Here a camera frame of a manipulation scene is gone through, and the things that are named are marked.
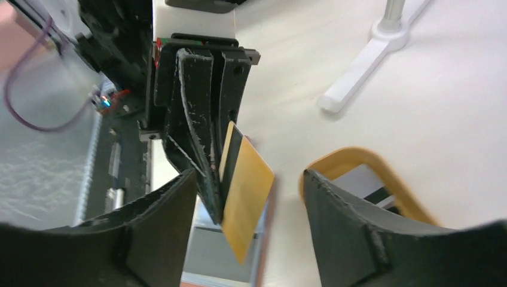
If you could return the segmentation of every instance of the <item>white lamp base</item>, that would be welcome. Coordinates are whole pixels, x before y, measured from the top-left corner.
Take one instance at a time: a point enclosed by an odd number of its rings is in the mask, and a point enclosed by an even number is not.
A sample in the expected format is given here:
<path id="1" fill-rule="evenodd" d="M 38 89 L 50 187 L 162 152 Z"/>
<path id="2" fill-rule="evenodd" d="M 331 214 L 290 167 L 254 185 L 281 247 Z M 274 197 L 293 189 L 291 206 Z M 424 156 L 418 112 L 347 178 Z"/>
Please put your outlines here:
<path id="1" fill-rule="evenodd" d="M 383 30 L 379 26 L 382 19 L 377 20 L 371 28 L 371 39 L 366 47 L 341 78 L 319 98 L 317 105 L 329 112 L 340 112 L 384 57 L 407 44 L 411 24 L 429 2 L 430 0 L 407 0 L 403 8 L 400 28 L 396 32 Z"/>

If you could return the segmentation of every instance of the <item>white stand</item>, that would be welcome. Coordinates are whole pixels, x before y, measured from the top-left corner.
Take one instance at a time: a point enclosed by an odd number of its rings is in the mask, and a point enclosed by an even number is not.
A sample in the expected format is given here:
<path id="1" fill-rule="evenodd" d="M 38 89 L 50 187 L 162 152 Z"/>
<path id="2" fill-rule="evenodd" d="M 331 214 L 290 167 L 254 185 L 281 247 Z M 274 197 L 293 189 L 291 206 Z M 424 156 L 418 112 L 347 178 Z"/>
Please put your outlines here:
<path id="1" fill-rule="evenodd" d="M 371 28 L 371 39 L 350 67 L 317 105 L 329 112 L 339 112 L 357 92 L 384 57 L 403 48 L 409 38 L 409 28 L 430 0 L 387 0 L 384 17 Z"/>

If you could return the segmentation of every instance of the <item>pink object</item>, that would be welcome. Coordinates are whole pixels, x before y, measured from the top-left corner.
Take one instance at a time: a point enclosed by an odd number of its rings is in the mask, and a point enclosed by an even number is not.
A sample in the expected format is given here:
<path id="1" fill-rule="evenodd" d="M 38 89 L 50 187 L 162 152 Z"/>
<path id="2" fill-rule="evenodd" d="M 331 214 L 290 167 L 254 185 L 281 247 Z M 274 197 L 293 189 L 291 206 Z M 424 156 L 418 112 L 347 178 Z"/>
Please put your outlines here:
<path id="1" fill-rule="evenodd" d="M 12 68 L 39 32 L 7 1 L 0 2 L 0 73 Z M 35 56 L 47 51 L 41 46 Z"/>

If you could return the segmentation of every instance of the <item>white table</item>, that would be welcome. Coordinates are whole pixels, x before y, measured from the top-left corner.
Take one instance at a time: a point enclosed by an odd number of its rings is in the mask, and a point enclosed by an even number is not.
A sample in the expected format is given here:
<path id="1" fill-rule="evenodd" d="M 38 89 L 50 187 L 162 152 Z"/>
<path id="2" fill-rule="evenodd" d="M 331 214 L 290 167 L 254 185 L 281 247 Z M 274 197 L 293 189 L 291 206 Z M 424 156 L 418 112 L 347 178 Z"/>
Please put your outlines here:
<path id="1" fill-rule="evenodd" d="M 384 1 L 252 0 L 241 45 L 262 54 L 239 127 L 277 175 L 265 286 L 318 286 L 298 177 L 344 146 L 371 148 L 441 225 L 507 217 L 507 2 L 435 0 L 339 116 L 317 98 L 368 40 Z"/>

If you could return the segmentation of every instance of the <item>card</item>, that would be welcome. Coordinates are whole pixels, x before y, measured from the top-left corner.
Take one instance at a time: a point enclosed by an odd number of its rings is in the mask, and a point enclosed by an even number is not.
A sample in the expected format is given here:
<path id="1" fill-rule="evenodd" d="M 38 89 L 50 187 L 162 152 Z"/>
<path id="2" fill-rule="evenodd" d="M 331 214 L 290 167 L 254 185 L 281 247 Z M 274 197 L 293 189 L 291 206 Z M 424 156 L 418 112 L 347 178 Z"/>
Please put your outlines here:
<path id="1" fill-rule="evenodd" d="M 240 264 L 274 181 L 274 173 L 231 121 L 220 161 L 221 190 L 227 194 L 222 232 Z"/>

